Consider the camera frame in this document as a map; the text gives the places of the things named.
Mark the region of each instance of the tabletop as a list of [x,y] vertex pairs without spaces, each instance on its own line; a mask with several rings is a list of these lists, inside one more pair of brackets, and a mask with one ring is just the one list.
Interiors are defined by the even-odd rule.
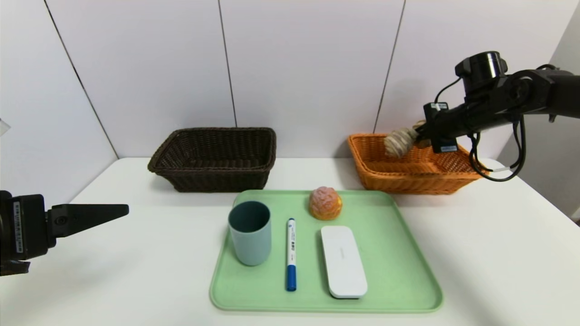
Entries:
[[[580,228],[519,178],[393,196],[443,290],[434,313],[233,312],[211,304],[209,285],[237,194],[177,193],[147,163],[118,160],[73,200],[126,203],[128,216],[0,278],[2,326],[580,324]],[[277,158],[266,188],[323,185],[363,188],[351,159],[332,158]]]

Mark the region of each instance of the white case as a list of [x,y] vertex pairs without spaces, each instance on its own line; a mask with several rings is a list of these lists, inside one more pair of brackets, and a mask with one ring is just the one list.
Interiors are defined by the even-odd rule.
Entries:
[[338,299],[365,295],[367,278],[353,232],[346,226],[324,226],[320,233],[331,295]]

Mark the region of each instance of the cable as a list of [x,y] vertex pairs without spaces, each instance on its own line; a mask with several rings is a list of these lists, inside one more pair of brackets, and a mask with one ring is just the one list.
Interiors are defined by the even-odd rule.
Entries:
[[518,144],[519,154],[518,154],[517,161],[510,166],[510,168],[516,168],[516,170],[513,171],[513,173],[510,176],[503,178],[503,179],[492,178],[481,171],[482,169],[485,171],[489,171],[489,172],[493,171],[493,170],[490,170],[490,169],[483,167],[483,165],[479,161],[479,158],[477,157],[477,145],[479,145],[479,140],[480,140],[481,134],[476,133],[476,137],[474,136],[473,133],[468,135],[469,139],[471,139],[471,141],[472,141],[472,150],[469,153],[469,163],[471,164],[473,170],[475,170],[477,172],[477,174],[479,174],[480,176],[482,176],[488,180],[492,180],[492,181],[496,181],[496,182],[504,182],[504,181],[508,181],[508,180],[513,179],[518,173],[520,173],[521,169],[524,167],[525,154],[526,154],[525,123],[524,123],[523,116],[520,118],[520,121],[519,121],[521,144],[520,144],[519,138],[517,136],[517,130],[516,130],[517,124],[518,124],[518,122],[515,122],[513,124],[513,127],[514,127],[513,130],[514,130],[514,137],[516,138],[516,144]]
[[443,93],[443,91],[445,91],[445,90],[446,90],[446,89],[448,89],[449,87],[451,87],[451,86],[453,86],[453,85],[457,84],[457,82],[458,82],[458,81],[460,81],[460,80],[461,80],[461,77],[457,78],[457,80],[456,80],[456,81],[454,81],[454,82],[452,82],[451,84],[449,84],[449,85],[447,85],[447,86],[443,87],[443,89],[442,89],[442,90],[440,90],[440,91],[439,91],[439,93],[437,93],[437,96],[435,96],[435,103],[438,103],[438,101],[439,101],[439,95],[441,95],[441,93]]
[[543,65],[539,66],[538,68],[536,68],[536,70],[541,70],[541,69],[544,69],[544,68],[549,68],[549,69],[552,69],[552,70],[558,70],[558,68],[556,66],[554,66],[553,64],[543,64]]
[[[519,125],[519,123],[520,123],[520,121],[516,121],[513,124],[513,137],[515,138],[516,144],[517,144],[517,160],[516,160],[516,162],[514,162],[513,164],[511,164],[509,166],[510,169],[517,168],[517,166],[520,165],[520,161],[521,161],[521,144],[520,144],[520,138],[517,135],[517,126]],[[477,145],[479,145],[481,133],[478,132],[476,135],[477,135],[477,138],[476,138],[475,146],[477,147]],[[479,158],[477,157],[477,150],[476,150],[475,159],[477,162],[479,162]],[[480,168],[484,171],[487,171],[487,172],[494,171],[493,169],[488,169],[488,168],[484,167],[483,165],[480,165]]]

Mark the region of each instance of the green tray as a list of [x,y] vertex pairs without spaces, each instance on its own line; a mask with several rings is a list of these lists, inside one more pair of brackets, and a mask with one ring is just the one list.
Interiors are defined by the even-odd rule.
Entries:
[[[270,208],[272,252],[248,267],[235,257],[228,234],[210,288],[224,310],[349,313],[426,313],[441,306],[443,295],[391,196],[380,191],[339,191],[340,216],[321,221],[308,213],[309,191],[248,190],[234,205],[260,201]],[[296,219],[298,289],[287,292],[286,223]],[[367,276],[361,299],[334,299],[328,290],[320,228],[351,228]]]

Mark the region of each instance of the panel seam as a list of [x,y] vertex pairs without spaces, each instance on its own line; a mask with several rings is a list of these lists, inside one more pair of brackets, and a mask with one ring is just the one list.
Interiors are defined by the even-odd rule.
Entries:
[[101,122],[101,119],[99,118],[99,115],[97,114],[97,111],[95,110],[95,106],[93,105],[93,102],[90,100],[89,94],[86,92],[85,85],[83,85],[81,77],[78,75],[77,68],[74,66],[73,60],[71,59],[71,56],[68,54],[67,47],[64,44],[62,36],[60,36],[59,28],[56,27],[55,18],[52,16],[52,12],[50,12],[50,7],[48,6],[48,3],[46,3],[46,0],[44,0],[44,5],[46,6],[46,10],[48,11],[48,15],[50,16],[50,20],[52,21],[52,24],[55,27],[56,34],[59,36],[60,43],[63,45],[64,52],[67,54],[68,62],[70,62],[72,70],[74,70],[74,73],[77,76],[77,80],[78,80],[79,84],[81,84],[82,91],[85,93],[86,99],[89,101],[89,105],[90,105],[91,109],[93,110],[93,113],[95,114],[95,117],[97,118],[97,121],[99,122],[99,125],[101,126],[101,129],[103,130],[103,133],[105,134],[105,137],[107,138],[107,141],[109,142],[109,145],[111,146],[111,149],[113,150],[113,153],[115,154],[117,159],[119,159],[119,154],[117,154],[117,151],[115,150],[115,147],[113,146],[113,143],[111,142],[111,138],[109,138],[107,131],[105,130],[103,123]]
[[222,2],[221,0],[217,0],[217,8],[219,9],[219,20],[222,24],[222,37],[223,37],[223,50],[226,53],[226,67],[227,67],[227,78],[230,81],[230,96],[231,96],[231,107],[234,110],[234,123],[237,128],[238,126],[238,118],[235,115],[235,103],[234,103],[234,89],[231,86],[231,74],[230,74],[230,61],[227,57],[227,46],[226,46],[226,32],[223,28],[223,17],[222,17]]
[[385,97],[385,90],[387,88],[387,81],[389,80],[389,74],[391,72],[391,66],[393,65],[393,58],[395,57],[395,48],[397,47],[398,35],[401,30],[401,23],[403,22],[403,14],[405,13],[405,5],[407,0],[403,1],[403,9],[401,10],[401,17],[399,18],[399,24],[397,26],[397,35],[395,35],[395,42],[393,44],[393,51],[391,52],[391,59],[389,60],[389,68],[387,69],[387,76],[385,77],[385,84],[383,85],[383,93],[380,96],[379,110],[376,112],[375,126],[372,128],[372,133],[376,132],[376,125],[379,122],[380,109],[383,106],[383,98]]

